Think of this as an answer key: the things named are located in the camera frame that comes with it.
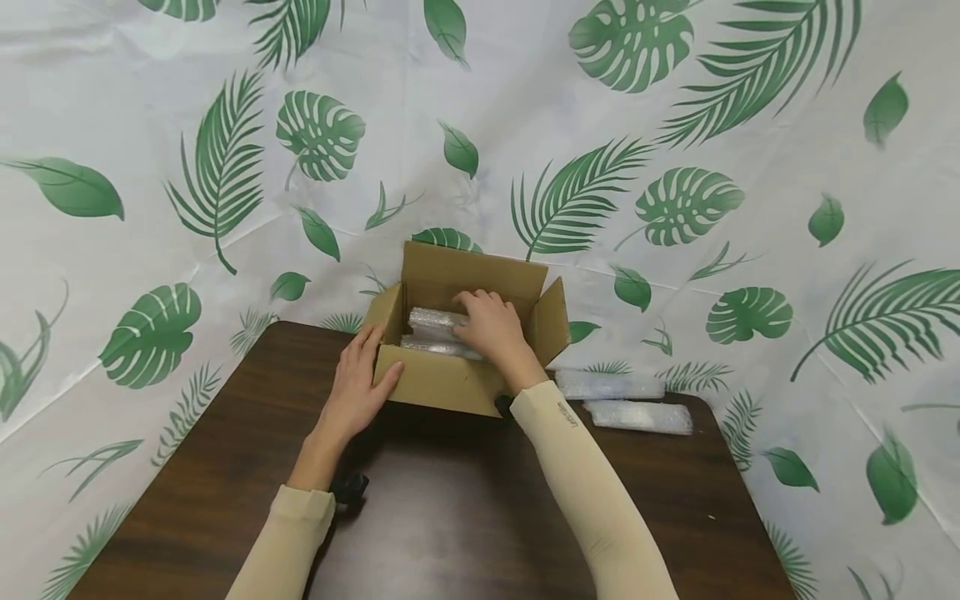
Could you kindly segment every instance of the arm sleeve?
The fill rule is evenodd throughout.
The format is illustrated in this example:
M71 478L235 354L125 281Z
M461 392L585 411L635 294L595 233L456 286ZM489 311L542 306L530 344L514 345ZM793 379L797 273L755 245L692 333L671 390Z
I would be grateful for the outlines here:
M510 411L587 558L597 600L677 600L647 524L556 384L524 390Z
M332 493L280 486L227 600L301 600L335 510Z

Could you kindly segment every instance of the bubble-wrapped item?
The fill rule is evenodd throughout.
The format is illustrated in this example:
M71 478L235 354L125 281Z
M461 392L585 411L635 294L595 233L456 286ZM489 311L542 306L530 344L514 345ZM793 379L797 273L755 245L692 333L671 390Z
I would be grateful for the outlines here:
M447 342L444 340L429 340L420 336L404 335L400 338L401 348L412 348L414 350L426 350L427 352L437 352L438 354L448 354L450 356L460 356L469 360L483 360L483 356L477 354L466 344L461 342Z
M597 427L631 429L677 436L693 434L693 418L682 404L659 402L630 402L626 400L587 400L584 408L590 412Z
M407 323L413 329L414 335L422 340L459 343L460 340L453 335L453 327L454 325L465 325L467 321L468 317L466 315L433 310L432 308L414 307L410 311L410 319Z
M557 387L568 400L661 398L666 394L663 382L646 373L557 369Z

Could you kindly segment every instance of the fabric backdrop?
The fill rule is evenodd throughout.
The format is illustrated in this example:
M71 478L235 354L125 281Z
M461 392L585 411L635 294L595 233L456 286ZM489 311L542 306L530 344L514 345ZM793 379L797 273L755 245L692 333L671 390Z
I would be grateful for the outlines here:
M556 366L708 401L800 598L954 598L958 21L3 3L4 597L63 598L257 336L354 330L413 237L550 265Z

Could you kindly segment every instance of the wooden table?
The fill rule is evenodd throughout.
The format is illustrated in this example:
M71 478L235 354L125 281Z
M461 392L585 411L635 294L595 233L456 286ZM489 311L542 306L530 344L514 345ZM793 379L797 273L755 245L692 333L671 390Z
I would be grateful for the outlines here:
M70 599L223 598L348 340L302 324L268 328ZM694 436L588 427L681 600L793 600L709 408L691 396L667 401L690 408ZM338 517L307 598L595 597L516 423L388 402L356 442L345 460L371 479L366 505Z

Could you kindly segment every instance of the open cardboard box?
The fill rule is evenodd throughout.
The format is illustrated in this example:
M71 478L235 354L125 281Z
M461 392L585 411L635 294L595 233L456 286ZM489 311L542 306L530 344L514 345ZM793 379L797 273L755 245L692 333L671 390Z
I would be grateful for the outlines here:
M453 297L469 290L496 292L514 304L523 335L544 366L570 345L564 282L558 277L540 295L545 265L408 241L400 282L373 299L364 324L384 329L373 379L396 361L405 365L391 400L500 417L493 401L507 392L503 377L486 362L400 347L415 306L465 314Z

